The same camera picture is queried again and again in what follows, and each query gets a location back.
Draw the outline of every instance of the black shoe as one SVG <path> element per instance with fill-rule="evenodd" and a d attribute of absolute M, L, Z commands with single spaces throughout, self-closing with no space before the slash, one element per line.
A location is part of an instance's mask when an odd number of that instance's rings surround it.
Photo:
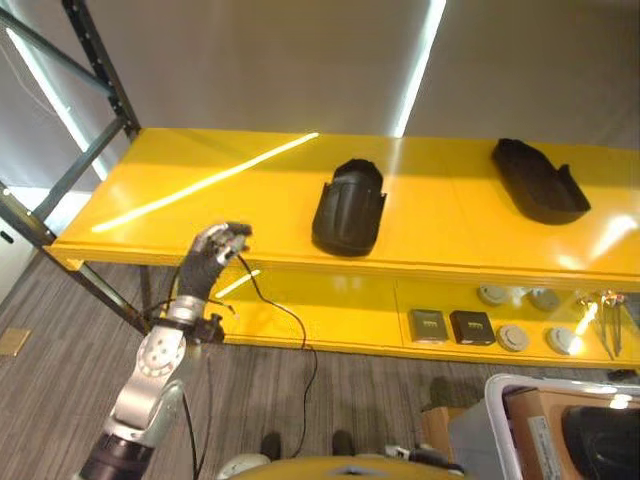
<path fill-rule="evenodd" d="M 260 443 L 260 453 L 272 462 L 282 458 L 282 440 L 278 432 L 267 433 Z"/>
<path fill-rule="evenodd" d="M 344 430 L 336 430 L 331 438 L 331 450 L 334 456 L 355 455 L 356 447 L 353 445 L 351 434 Z"/>

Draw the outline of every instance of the white container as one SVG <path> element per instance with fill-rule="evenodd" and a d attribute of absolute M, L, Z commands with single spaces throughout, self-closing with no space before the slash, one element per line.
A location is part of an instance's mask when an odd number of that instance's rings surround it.
<path fill-rule="evenodd" d="M 484 400 L 469 408 L 449 424 L 449 438 L 456 463 L 480 480 L 520 480 L 523 478 L 503 396 L 522 388 L 545 388 L 603 395 L 640 397 L 640 386 L 579 382 L 522 375 L 498 374 L 487 380 Z"/>

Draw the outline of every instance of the robotic arm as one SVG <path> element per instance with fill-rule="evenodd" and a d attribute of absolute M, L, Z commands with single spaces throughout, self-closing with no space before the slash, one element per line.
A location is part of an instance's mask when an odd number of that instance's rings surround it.
<path fill-rule="evenodd" d="M 196 236 L 180 267 L 177 297 L 140 344 L 134 371 L 74 480 L 142 478 L 180 407 L 200 345 L 212 338 L 202 318 L 209 292 L 249 235 L 249 225 L 223 223 Z"/>

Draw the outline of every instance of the shelf surface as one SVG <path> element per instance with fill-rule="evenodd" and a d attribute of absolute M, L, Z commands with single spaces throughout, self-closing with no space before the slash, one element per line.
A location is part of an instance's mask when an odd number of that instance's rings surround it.
<path fill-rule="evenodd" d="M 243 270 L 229 267 L 214 294 L 243 274 Z M 626 310 L 621 312 L 622 350 L 619 356 L 611 359 L 600 338 L 600 316 L 578 328 L 586 311 L 578 305 L 572 291 L 557 290 L 560 306 L 553 312 L 543 312 L 535 308 L 527 296 L 514 295 L 513 291 L 510 301 L 504 305 L 487 306 L 479 300 L 475 287 L 462 283 L 274 268 L 262 271 L 255 278 L 267 298 L 293 309 L 304 322 L 307 343 L 320 350 L 514 365 L 640 367 L 640 332 Z M 241 284 L 221 299 L 233 305 L 238 313 L 234 318 L 225 308 L 211 306 L 208 309 L 223 316 L 226 342 L 300 347 L 302 331 L 296 321 L 261 302 L 251 282 Z M 408 312 L 414 308 L 441 311 L 449 340 L 438 345 L 414 343 L 408 317 Z M 454 340 L 449 321 L 453 310 L 486 312 L 495 332 L 502 325 L 516 324 L 527 333 L 529 347 L 514 353 L 498 343 L 459 345 Z M 605 321 L 610 349 L 613 348 L 611 318 L 607 314 Z M 547 344 L 546 335 L 554 327 L 566 327 L 580 333 L 580 341 L 572 355 L 557 353 Z"/>
<path fill-rule="evenodd" d="M 490 159 L 495 141 L 320 134 L 273 154 L 303 135 L 144 130 L 51 252 L 69 266 L 177 265 L 197 232 L 234 220 L 253 225 L 249 258 L 263 263 L 638 290 L 637 151 L 532 144 L 556 167 L 570 165 L 592 205 L 571 224 L 548 226 L 514 206 Z M 265 153 L 271 156 L 229 174 Z M 351 158 L 375 162 L 388 194 L 378 241 L 361 259 L 333 257 L 311 243 L 322 186 Z"/>

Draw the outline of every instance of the gray carpet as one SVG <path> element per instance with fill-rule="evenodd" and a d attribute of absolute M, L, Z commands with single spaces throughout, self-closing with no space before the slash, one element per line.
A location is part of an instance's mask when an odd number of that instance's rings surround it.
<path fill-rule="evenodd" d="M 96 265 L 134 304 L 138 271 Z M 171 269 L 154 268 L 152 286 L 167 291 Z M 133 367 L 141 336 L 44 257 L 37 257 L 0 307 L 0 332 L 30 328 L 17 358 L 0 357 L 0 478 L 65 479 L 86 458 L 115 397 Z M 262 436 L 279 431 L 284 453 L 295 448 L 302 426 L 302 394 L 311 373 L 308 352 L 207 347 L 213 367 L 213 430 L 202 479 L 221 463 L 257 450 Z M 319 353 L 310 391 L 302 455 L 330 452 L 331 434 L 351 431 L 359 451 L 385 443 L 410 446 L 422 438 L 420 410 L 429 405 L 468 406 L 485 380 L 499 372 L 606 379 L 602 370 L 524 368 L 338 353 Z M 204 362 L 188 396 L 199 445 L 207 418 Z M 188 479 L 191 474 L 182 413 L 156 452 L 146 478 Z"/>

